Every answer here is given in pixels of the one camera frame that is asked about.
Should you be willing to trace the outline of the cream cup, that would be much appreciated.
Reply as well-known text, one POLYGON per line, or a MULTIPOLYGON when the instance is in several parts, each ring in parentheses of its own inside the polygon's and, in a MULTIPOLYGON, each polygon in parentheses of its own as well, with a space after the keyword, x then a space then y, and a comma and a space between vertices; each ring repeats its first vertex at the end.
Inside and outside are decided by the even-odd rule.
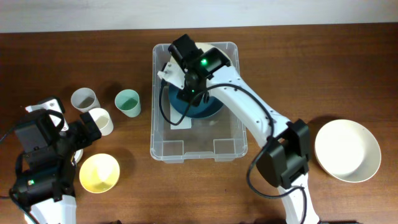
POLYGON ((103 136, 110 135, 113 132, 113 121, 105 109, 93 108, 92 110, 89 110, 89 114, 103 136))

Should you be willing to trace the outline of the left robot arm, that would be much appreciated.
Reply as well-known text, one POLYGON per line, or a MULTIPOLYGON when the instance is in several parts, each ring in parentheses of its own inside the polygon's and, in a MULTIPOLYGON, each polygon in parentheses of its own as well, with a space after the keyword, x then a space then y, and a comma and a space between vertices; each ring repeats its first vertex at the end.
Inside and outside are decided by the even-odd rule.
POLYGON ((101 138, 88 112, 70 123, 65 133, 61 132, 65 123, 54 124, 53 116, 63 118, 54 110, 33 111, 14 128, 24 150, 16 160, 16 182, 9 196, 27 223, 76 223, 74 155, 101 138))

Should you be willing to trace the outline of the cream bowl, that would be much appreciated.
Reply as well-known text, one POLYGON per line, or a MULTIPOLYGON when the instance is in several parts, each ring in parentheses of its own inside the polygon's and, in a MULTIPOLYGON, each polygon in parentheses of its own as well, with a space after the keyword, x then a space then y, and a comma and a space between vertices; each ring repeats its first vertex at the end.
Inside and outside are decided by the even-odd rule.
POLYGON ((371 179, 382 160, 374 135, 348 119, 336 119, 320 128, 315 138, 315 156, 326 173, 349 183, 371 179))
POLYGON ((200 68, 210 72, 216 70, 223 65, 230 66, 231 59, 221 48, 209 43, 195 42, 197 49, 202 50, 200 57, 196 58, 186 68, 200 68))

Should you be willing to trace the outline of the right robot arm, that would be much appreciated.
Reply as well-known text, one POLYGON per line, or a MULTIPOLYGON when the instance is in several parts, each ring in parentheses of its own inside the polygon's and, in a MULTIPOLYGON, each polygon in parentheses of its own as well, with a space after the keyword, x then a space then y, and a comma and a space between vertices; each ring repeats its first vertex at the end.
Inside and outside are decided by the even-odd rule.
POLYGON ((199 118, 216 112, 209 99, 225 105, 254 136, 261 148, 246 173, 249 188, 257 168, 271 186, 278 189, 287 223, 319 223, 308 189, 308 162, 311 158, 310 131, 301 119, 291 122, 272 109, 241 78, 232 61, 217 47, 202 50, 184 34, 168 47, 172 56, 158 73, 163 84, 178 88, 176 98, 183 103, 183 118, 190 108, 200 108, 199 118))

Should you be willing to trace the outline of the mint green cup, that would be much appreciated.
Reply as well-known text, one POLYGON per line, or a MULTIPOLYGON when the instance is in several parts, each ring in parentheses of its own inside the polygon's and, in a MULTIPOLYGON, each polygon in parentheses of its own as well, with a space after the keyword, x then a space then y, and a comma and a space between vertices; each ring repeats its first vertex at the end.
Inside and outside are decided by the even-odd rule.
POLYGON ((114 104, 127 117, 135 118, 141 113, 140 98, 134 90, 126 89, 120 91, 114 99, 114 104))

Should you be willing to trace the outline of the dark blue bowl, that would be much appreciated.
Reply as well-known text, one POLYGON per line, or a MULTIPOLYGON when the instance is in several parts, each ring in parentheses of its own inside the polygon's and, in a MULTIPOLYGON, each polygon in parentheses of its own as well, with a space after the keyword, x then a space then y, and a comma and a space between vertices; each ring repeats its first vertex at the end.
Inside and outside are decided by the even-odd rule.
MULTIPOLYGON (((188 106, 191 98, 194 96, 193 93, 188 93, 185 90, 181 90, 174 85, 169 85, 169 101, 175 110, 180 114, 184 114, 186 107, 188 106)), ((199 102, 198 105, 191 105, 186 116, 190 118, 206 118, 217 113, 222 107, 223 103, 217 98, 211 96, 205 103, 203 97, 198 97, 195 101, 199 102)))

